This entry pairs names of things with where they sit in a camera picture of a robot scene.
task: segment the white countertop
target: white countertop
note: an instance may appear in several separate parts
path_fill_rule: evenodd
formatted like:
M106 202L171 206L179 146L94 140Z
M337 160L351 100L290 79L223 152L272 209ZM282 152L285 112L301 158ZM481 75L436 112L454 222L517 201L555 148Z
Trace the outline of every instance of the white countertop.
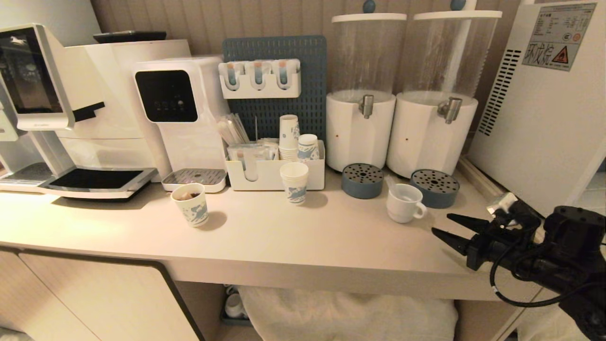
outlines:
M210 221L190 228L159 184L128 203L75 201L0 192L0 245L146 258L165 263L175 280L496 300L486 265L480 272L431 233L473 233L446 218L490 219L486 200L460 174L456 203L429 209L422 220L387 216L387 187L374 199L341 191L327 171L326 188L302 206L283 192L207 194ZM529 297L529 287L503 275L500 287Z

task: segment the white organizer box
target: white organizer box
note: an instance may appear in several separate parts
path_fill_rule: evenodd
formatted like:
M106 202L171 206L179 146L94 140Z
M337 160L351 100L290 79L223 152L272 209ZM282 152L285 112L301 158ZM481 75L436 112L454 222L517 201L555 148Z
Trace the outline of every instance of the white organizer box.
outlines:
M240 87L237 90L230 90L225 86L225 78L219 75L223 98L226 100L237 98L296 98L301 96L301 71L291 74L290 77L292 77L292 85L288 89L280 89L276 74L265 74L263 75L265 87L257 90L250 84L249 75L239 75Z
M309 190L324 189L324 142L318 140L318 146L320 148L320 160L306 162L309 167L309 178L307 180L307 189ZM257 161L259 178L256 181L248 181L244 177L244 168L242 168L240 161L226 161L225 163L227 164L231 188L234 191L283 191L280 167L289 162L286 160Z

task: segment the beverage dispenser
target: beverage dispenser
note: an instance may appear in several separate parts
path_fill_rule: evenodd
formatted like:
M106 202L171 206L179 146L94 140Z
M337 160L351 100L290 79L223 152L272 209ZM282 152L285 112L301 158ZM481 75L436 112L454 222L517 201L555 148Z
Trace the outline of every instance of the beverage dispenser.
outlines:
M352 163L383 168L406 15L339 15L332 23L336 49L326 100L327 163L340 172Z
M387 166L410 178L418 169L452 174L478 101L473 97L500 11L421 13L404 88L397 95Z

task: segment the blue pegboard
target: blue pegboard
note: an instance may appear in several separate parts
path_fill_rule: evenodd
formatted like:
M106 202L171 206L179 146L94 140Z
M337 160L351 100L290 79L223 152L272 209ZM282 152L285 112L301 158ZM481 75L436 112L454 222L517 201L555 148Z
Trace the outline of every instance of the blue pegboard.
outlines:
M248 137L278 137L279 117L299 117L301 133L316 134L326 141L326 38L324 36L277 36L230 38L223 41L224 61L290 59L301 61L301 96L228 100L231 112L240 114Z

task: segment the hazard triangle sign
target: hazard triangle sign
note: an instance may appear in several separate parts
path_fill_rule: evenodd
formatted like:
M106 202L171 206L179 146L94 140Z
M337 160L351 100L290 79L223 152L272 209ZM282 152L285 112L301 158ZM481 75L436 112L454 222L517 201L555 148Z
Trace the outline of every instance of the hazard triangle sign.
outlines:
M561 62L563 64L568 64L568 49L566 46L558 52L558 54L551 60L552 62Z

